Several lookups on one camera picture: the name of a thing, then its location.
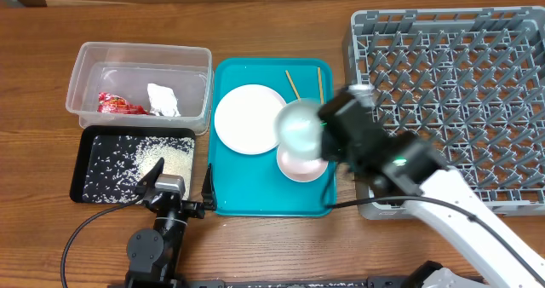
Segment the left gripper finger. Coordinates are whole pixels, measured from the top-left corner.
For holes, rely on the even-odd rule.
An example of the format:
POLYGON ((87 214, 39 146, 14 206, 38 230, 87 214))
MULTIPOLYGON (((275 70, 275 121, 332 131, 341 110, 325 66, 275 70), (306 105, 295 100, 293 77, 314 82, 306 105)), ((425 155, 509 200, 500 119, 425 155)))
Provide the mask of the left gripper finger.
POLYGON ((137 182, 135 186, 135 194, 144 195, 149 188, 155 188, 155 181, 163 173, 163 167, 164 159, 160 158, 152 169, 137 182))
POLYGON ((216 211, 217 201, 212 173, 212 164, 208 164, 204 183, 201 190, 201 196, 203 199, 204 208, 206 210, 216 211))

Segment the white rice pile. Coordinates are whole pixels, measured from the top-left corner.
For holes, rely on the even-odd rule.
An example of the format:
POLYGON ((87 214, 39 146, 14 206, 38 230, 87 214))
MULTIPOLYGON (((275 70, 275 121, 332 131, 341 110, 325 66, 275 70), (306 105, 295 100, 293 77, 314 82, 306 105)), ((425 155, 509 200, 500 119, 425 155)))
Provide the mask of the white rice pile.
POLYGON ((163 173, 180 176, 190 196, 195 140, 190 137, 98 135, 85 170, 83 202, 122 204, 136 198, 135 187, 159 161, 163 173))

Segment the grey bowl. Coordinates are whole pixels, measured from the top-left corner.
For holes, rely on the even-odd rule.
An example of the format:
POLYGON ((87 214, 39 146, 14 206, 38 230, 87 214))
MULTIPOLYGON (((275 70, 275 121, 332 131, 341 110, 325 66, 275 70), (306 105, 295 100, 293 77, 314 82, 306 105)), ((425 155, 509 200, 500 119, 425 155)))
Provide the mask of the grey bowl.
POLYGON ((303 160, 321 158, 323 125, 318 117, 321 105, 310 99, 292 101, 275 119, 278 144, 291 156, 303 160))

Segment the white napkin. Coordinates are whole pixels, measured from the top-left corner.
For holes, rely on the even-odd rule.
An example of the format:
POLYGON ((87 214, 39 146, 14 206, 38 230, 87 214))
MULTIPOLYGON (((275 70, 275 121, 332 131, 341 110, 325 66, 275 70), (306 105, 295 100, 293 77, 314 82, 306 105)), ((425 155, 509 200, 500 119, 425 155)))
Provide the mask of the white napkin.
POLYGON ((171 88, 149 83, 147 85, 150 114, 155 116, 179 117, 178 103, 171 88))

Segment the red sauce packet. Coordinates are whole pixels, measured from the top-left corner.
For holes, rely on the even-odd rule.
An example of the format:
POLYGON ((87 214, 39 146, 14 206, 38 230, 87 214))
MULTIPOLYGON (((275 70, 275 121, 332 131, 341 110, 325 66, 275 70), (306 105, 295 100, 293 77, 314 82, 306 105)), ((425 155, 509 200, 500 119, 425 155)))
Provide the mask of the red sauce packet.
POLYGON ((106 92, 99 93, 97 112, 147 115, 147 111, 142 106, 131 104, 121 96, 106 92))

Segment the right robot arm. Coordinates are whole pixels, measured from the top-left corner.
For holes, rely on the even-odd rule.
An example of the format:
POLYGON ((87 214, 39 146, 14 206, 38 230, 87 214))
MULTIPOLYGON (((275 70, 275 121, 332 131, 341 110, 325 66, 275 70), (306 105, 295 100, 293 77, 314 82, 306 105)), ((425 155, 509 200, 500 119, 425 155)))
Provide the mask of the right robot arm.
POLYGON ((348 92, 322 105, 321 155, 372 190, 353 204, 400 203, 435 229, 493 287, 541 287, 544 260, 478 199, 462 174, 412 132, 390 136, 348 92))

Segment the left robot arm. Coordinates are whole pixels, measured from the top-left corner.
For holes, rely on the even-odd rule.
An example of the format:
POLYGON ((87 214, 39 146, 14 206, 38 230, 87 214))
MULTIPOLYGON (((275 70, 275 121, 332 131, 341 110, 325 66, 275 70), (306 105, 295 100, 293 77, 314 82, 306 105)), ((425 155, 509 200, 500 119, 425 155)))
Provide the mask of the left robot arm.
POLYGON ((143 205, 156 218, 152 228, 141 229, 129 239, 126 287, 189 287, 176 272, 187 222, 190 218, 203 219, 206 211, 217 209, 211 165, 206 172, 201 202, 184 199, 183 178, 164 174, 163 167, 161 158, 135 188, 143 205))

